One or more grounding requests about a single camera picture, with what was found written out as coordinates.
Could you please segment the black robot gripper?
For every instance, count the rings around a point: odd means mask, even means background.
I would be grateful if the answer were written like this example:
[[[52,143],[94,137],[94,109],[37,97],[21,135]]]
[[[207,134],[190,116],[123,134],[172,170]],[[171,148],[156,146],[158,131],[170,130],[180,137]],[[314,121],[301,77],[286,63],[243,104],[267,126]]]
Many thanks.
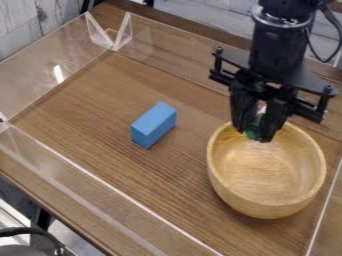
[[[310,35],[318,13],[338,24],[326,4],[259,4],[251,11],[247,58],[236,59],[223,47],[212,51],[210,78],[228,87],[231,121],[239,133],[257,117],[258,102],[267,104],[258,130],[262,143],[273,140],[291,115],[319,122],[337,94],[303,63],[305,53],[314,50]]]

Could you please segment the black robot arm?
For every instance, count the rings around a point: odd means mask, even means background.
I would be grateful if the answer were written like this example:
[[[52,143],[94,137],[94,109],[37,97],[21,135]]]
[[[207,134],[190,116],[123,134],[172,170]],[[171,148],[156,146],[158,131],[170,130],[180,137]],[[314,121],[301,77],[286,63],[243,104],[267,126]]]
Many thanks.
[[[290,116],[319,123],[337,89],[305,67],[313,50],[310,35],[322,13],[338,31],[342,23],[329,4],[334,0],[258,0],[251,11],[254,34],[250,53],[239,59],[223,47],[212,50],[210,79],[228,87],[231,121],[238,132],[254,131],[267,143]]]

